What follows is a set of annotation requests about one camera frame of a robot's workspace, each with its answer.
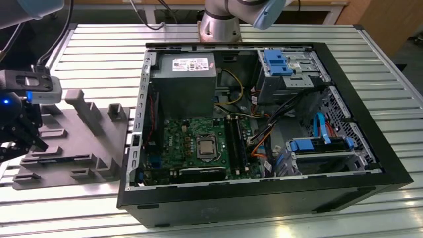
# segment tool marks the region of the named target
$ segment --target ram slot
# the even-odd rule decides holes
[[[224,121],[224,133],[226,143],[230,153],[231,171],[236,174],[236,171],[243,172],[247,164],[246,145],[242,137],[242,129],[239,120],[228,118]]]

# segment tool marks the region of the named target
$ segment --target gray 3d-printed holder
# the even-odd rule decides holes
[[[46,152],[31,151],[20,162],[14,189],[115,181],[124,156],[130,108],[98,108],[82,90],[70,90],[66,102],[75,110],[42,106],[40,137]]]

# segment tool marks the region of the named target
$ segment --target motherboard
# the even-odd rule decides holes
[[[160,156],[148,157],[152,170],[146,171],[144,182],[166,185],[172,181],[187,183],[259,178],[259,164],[250,163],[247,154],[238,156],[236,151],[238,146],[246,146],[251,135],[247,117],[167,119],[163,152]]]

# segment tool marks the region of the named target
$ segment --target slotted metal table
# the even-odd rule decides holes
[[[266,31],[242,26],[242,35],[244,42],[329,44],[415,182],[341,212],[147,229],[116,209],[119,182],[15,191],[18,158],[0,165],[0,236],[423,236],[423,98],[367,32],[353,26],[282,25]],[[79,25],[48,65],[62,79],[64,95],[68,89],[80,88],[98,107],[110,103],[135,107],[146,42],[196,41],[196,25],[168,25],[156,32],[143,25]],[[66,102],[59,107],[71,108]]]

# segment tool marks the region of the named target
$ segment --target cpu socket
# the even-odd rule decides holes
[[[199,135],[196,137],[198,159],[210,162],[218,158],[216,137],[210,135]]]

